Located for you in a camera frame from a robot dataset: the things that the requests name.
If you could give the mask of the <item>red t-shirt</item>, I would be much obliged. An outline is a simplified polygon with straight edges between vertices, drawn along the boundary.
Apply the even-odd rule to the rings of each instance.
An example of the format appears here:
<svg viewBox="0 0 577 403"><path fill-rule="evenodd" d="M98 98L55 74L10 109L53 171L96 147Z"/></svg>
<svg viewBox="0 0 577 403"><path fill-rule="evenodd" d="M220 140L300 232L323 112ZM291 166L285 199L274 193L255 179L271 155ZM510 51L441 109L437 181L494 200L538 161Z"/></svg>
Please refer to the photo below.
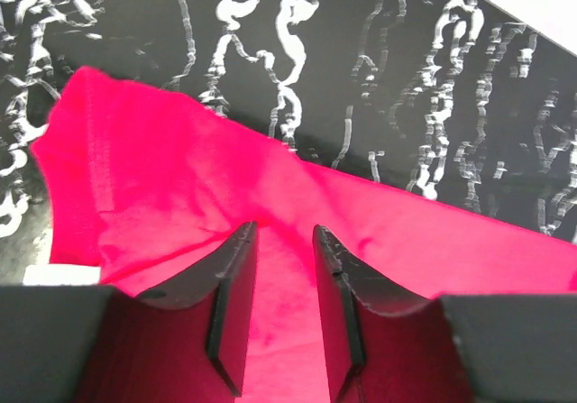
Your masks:
<svg viewBox="0 0 577 403"><path fill-rule="evenodd" d="M53 206L51 261L97 267L130 295L258 224L245 402L329 399L318 224L426 297L576 289L568 243L305 162L188 96L96 69L71 77L32 152Z"/></svg>

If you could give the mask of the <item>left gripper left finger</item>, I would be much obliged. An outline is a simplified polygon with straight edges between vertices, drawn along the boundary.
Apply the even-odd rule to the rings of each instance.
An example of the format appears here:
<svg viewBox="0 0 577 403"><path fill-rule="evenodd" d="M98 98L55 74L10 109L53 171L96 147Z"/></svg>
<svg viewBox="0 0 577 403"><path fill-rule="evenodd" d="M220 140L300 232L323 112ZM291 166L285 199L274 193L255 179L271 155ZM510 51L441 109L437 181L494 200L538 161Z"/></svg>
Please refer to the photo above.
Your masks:
<svg viewBox="0 0 577 403"><path fill-rule="evenodd" d="M246 365L258 226L135 297L101 287L78 402L232 402Z"/></svg>

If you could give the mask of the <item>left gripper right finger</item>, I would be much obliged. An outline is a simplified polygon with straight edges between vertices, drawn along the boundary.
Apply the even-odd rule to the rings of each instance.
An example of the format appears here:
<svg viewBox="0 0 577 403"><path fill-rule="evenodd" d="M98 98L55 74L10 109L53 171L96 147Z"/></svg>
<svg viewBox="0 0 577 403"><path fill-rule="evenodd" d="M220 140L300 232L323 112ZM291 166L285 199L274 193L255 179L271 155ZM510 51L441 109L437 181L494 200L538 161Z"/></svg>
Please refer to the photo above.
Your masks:
<svg viewBox="0 0 577 403"><path fill-rule="evenodd" d="M471 402L440 300L405 289L313 231L329 396L333 402Z"/></svg>

